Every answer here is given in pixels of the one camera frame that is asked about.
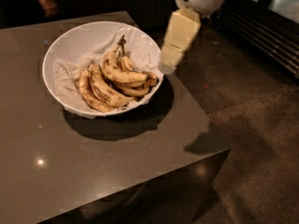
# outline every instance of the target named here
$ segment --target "white robotic device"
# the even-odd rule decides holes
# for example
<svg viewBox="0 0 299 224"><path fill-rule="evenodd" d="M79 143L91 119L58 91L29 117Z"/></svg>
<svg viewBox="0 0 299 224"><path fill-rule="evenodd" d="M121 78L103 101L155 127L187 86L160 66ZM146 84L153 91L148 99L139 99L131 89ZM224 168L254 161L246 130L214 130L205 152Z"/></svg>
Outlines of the white robotic device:
<svg viewBox="0 0 299 224"><path fill-rule="evenodd" d="M159 69L172 74L184 57L201 27L201 18L208 18L224 0L176 0L178 10L170 17L160 56Z"/></svg>

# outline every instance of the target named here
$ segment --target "hand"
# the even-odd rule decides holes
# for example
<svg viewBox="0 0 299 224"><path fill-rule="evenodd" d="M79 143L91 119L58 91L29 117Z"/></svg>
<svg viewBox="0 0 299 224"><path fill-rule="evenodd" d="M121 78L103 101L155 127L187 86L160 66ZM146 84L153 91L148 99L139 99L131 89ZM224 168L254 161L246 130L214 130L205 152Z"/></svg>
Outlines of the hand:
<svg viewBox="0 0 299 224"><path fill-rule="evenodd" d="M53 17L58 13L58 6L54 0L38 0L45 11L45 17Z"/></svg>

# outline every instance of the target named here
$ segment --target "gray tabletop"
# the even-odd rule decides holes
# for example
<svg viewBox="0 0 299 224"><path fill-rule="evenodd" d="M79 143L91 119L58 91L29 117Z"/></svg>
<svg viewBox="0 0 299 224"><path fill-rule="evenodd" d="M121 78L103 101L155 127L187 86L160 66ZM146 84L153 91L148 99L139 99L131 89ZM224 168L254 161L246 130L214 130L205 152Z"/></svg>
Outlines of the gray tabletop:
<svg viewBox="0 0 299 224"><path fill-rule="evenodd" d="M122 11L0 30L0 223L37 223L229 148L177 77L114 118L65 112L41 76L50 44Z"/></svg>

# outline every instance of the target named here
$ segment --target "floor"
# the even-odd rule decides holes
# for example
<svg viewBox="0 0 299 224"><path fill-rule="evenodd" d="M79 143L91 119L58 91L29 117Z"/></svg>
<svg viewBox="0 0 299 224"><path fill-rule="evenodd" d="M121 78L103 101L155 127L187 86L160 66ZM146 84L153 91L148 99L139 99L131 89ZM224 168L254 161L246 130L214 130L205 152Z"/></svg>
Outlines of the floor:
<svg viewBox="0 0 299 224"><path fill-rule="evenodd" d="M232 146L192 224L299 223L299 81L208 23L178 77Z"/></svg>

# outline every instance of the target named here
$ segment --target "white bowl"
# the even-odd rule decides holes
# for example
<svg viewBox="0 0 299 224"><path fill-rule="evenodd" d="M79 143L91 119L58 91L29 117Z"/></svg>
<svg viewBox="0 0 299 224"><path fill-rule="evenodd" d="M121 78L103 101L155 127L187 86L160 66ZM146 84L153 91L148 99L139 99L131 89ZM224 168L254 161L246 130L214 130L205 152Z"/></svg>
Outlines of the white bowl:
<svg viewBox="0 0 299 224"><path fill-rule="evenodd" d="M122 35L125 35L127 40L125 47L131 52L136 65L157 74L159 83L140 101L131 102L125 108L103 113L90 108L82 100L75 81L84 66L86 67L94 59L100 62L103 54L110 46L115 45L118 37ZM71 113L89 119L118 115L147 104L159 89L164 77L158 69L160 52L155 41L134 26L112 21L87 23L61 35L50 46L43 62L43 78L51 95ZM69 89L67 82L74 87Z"/></svg>

